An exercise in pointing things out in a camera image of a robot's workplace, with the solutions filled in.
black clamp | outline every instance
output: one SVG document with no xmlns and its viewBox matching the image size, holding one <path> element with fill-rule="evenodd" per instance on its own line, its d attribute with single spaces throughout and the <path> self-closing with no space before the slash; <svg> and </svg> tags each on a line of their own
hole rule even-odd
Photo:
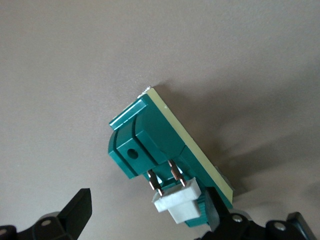
<svg viewBox="0 0 320 240">
<path fill-rule="evenodd" d="M 82 188 L 57 216 L 44 217 L 19 233 L 13 225 L 0 226 L 0 240 L 76 240 L 91 215 L 91 192 Z"/>
</svg>

white connector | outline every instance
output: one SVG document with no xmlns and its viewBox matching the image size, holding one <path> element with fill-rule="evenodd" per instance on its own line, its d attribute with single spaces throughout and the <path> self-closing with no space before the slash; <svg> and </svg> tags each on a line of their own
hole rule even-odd
<svg viewBox="0 0 320 240">
<path fill-rule="evenodd" d="M 199 218 L 201 212 L 197 203 L 197 199 L 201 195 L 196 178 L 186 181 L 186 185 L 182 184 L 166 189 L 163 196 L 156 193 L 152 202 L 158 212 L 168 210 L 172 218 L 177 224 L 184 221 Z"/>
</svg>

green plastic part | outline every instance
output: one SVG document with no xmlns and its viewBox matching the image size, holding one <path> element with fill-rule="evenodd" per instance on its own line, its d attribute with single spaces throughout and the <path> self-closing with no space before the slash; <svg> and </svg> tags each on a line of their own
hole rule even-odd
<svg viewBox="0 0 320 240">
<path fill-rule="evenodd" d="M 162 189 L 181 184 L 174 179 L 168 160 L 175 162 L 186 180 L 196 177 L 202 192 L 197 200 L 201 217 L 186 221 L 189 227 L 208 222 L 205 187 L 215 187 L 225 205 L 232 208 L 232 203 L 148 94 L 141 95 L 109 125 L 114 132 L 109 141 L 108 153 L 128 178 L 144 175 L 149 180 L 147 171 L 153 170 L 162 181 Z"/>
</svg>

gray wall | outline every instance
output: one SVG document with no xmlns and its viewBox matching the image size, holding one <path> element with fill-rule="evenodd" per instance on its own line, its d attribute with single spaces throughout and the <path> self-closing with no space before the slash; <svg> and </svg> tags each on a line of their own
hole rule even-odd
<svg viewBox="0 0 320 240">
<path fill-rule="evenodd" d="M 107 155 L 108 122 L 157 89 L 261 225 L 320 238 L 320 2 L 0 2 L 0 225 L 90 187 L 80 239 L 193 239 Z"/>
</svg>

metal pin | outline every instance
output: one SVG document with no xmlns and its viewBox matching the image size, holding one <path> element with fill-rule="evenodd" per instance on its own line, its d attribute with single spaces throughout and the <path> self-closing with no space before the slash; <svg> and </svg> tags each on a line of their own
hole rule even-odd
<svg viewBox="0 0 320 240">
<path fill-rule="evenodd" d="M 171 173 L 174 177 L 175 180 L 180 181 L 182 186 L 186 186 L 186 180 L 184 178 L 184 176 L 182 176 L 182 174 L 180 173 L 177 165 L 175 164 L 175 162 L 173 160 L 169 160 L 168 161 L 170 167 L 171 167 Z"/>
<path fill-rule="evenodd" d="M 149 171 L 147 171 L 147 174 L 149 176 L 149 184 L 151 186 L 151 188 L 153 190 L 157 190 L 160 194 L 160 196 L 162 196 L 163 194 L 165 194 L 165 192 L 162 190 L 159 182 L 158 182 L 158 179 L 157 179 L 157 175 L 155 174 L 154 171 L 152 171 L 152 169 L 150 169 Z"/>
</svg>

